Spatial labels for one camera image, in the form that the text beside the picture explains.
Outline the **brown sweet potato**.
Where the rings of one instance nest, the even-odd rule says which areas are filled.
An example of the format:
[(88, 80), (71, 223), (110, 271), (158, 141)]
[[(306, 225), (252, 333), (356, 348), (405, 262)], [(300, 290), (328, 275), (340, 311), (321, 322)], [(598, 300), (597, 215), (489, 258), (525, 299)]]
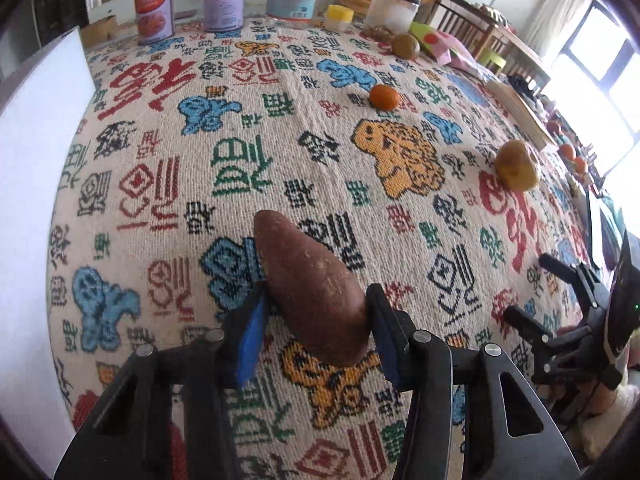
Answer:
[(270, 294), (303, 348), (335, 367), (362, 360), (370, 335), (366, 295), (344, 263), (277, 211), (254, 215), (254, 239)]

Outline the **yellow-brown pear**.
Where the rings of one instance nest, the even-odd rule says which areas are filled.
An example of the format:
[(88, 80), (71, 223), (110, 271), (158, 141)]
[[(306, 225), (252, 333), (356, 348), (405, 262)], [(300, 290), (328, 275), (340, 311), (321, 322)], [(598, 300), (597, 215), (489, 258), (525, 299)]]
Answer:
[(538, 159), (521, 140), (503, 144), (495, 157), (494, 167), (499, 181), (512, 192), (528, 192), (539, 183)]

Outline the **wooden chair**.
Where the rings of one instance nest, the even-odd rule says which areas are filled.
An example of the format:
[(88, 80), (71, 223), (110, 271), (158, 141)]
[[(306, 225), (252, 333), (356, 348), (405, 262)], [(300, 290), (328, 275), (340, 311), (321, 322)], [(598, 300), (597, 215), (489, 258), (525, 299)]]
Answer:
[(435, 0), (427, 24), (455, 36), (468, 49), (477, 62), (484, 58), (494, 65), (488, 55), (497, 55), (506, 64), (500, 74), (518, 75), (528, 88), (538, 93), (551, 80), (541, 57), (506, 25), (464, 0)]

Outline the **pink patterned bag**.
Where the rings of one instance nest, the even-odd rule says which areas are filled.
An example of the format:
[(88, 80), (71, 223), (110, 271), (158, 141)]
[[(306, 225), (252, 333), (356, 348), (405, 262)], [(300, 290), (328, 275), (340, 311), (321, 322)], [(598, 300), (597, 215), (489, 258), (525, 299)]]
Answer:
[(463, 70), (480, 80), (489, 77), (489, 70), (478, 64), (462, 42), (448, 32), (417, 22), (411, 23), (409, 32), (438, 65)]

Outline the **small orange tangerine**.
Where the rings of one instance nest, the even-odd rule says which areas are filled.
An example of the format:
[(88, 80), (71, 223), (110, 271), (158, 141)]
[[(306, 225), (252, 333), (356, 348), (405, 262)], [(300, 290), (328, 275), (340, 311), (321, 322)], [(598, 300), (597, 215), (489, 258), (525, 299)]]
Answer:
[(386, 84), (376, 84), (369, 92), (369, 102), (377, 110), (390, 112), (399, 106), (399, 93)]

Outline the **brown kiwi fruit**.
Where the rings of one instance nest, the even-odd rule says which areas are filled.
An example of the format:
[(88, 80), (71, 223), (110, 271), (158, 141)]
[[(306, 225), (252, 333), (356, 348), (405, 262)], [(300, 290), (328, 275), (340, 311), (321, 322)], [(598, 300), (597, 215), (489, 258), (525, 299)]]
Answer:
[(395, 36), (390, 44), (393, 55), (405, 61), (417, 58), (421, 51), (420, 42), (411, 34), (399, 34)]

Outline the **patterned woven tablecloth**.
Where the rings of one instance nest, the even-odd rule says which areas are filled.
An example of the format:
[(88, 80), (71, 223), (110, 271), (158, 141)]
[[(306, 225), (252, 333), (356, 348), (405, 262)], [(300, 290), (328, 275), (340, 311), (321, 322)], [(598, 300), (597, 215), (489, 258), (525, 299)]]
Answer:
[[(187, 344), (244, 302), (262, 277), (262, 209), (416, 325), (460, 348), (500, 344), (524, 375), (532, 355), (504, 310), (547, 330), (579, 320), (573, 289), (538, 263), (586, 256), (562, 162), (542, 155), (536, 188), (506, 190), (492, 160), (523, 131), (469, 76), (356, 30), (265, 20), (190, 23), (87, 61), (96, 94), (49, 240), (50, 339), (75, 426), (142, 344)], [(376, 84), (399, 93), (396, 110), (370, 104)]]

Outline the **clear container black lid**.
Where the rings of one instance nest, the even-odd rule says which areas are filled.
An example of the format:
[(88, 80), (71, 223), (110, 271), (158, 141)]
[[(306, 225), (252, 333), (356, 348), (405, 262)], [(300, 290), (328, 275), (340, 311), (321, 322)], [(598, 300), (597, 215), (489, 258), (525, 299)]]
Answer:
[(364, 27), (382, 26), (395, 34), (409, 31), (422, 0), (371, 0)]

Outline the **small yellow-lid jar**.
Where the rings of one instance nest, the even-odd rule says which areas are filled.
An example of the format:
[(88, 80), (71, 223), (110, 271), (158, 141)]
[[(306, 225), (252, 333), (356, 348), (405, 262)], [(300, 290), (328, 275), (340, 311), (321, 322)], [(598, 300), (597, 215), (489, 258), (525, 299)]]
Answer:
[(354, 10), (348, 6), (330, 4), (323, 19), (323, 28), (330, 32), (346, 32), (354, 18)]

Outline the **brown cardboard box on floor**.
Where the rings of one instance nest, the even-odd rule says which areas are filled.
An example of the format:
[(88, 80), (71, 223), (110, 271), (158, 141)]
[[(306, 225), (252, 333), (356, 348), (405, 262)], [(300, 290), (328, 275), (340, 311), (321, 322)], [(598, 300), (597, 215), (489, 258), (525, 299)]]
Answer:
[(83, 27), (79, 31), (82, 47), (90, 50), (113, 40), (117, 36), (117, 26), (116, 16), (111, 15)]

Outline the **orange-label can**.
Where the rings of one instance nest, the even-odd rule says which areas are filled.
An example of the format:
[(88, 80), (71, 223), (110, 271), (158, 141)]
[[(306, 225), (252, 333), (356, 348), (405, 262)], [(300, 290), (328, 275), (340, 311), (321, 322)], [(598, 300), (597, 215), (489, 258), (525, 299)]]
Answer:
[(175, 32), (174, 0), (134, 0), (139, 44), (146, 46)]

